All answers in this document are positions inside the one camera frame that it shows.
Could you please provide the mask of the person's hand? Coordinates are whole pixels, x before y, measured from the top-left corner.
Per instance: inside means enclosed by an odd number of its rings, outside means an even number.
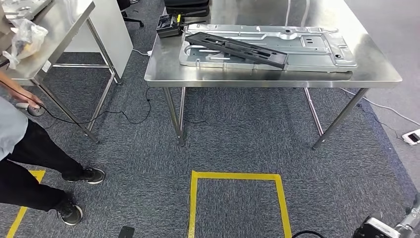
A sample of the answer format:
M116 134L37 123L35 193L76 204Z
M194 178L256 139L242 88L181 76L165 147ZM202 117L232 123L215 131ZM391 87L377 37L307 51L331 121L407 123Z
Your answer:
M42 100L24 88L9 89L9 92L18 102L28 103L31 107L40 108L44 105Z

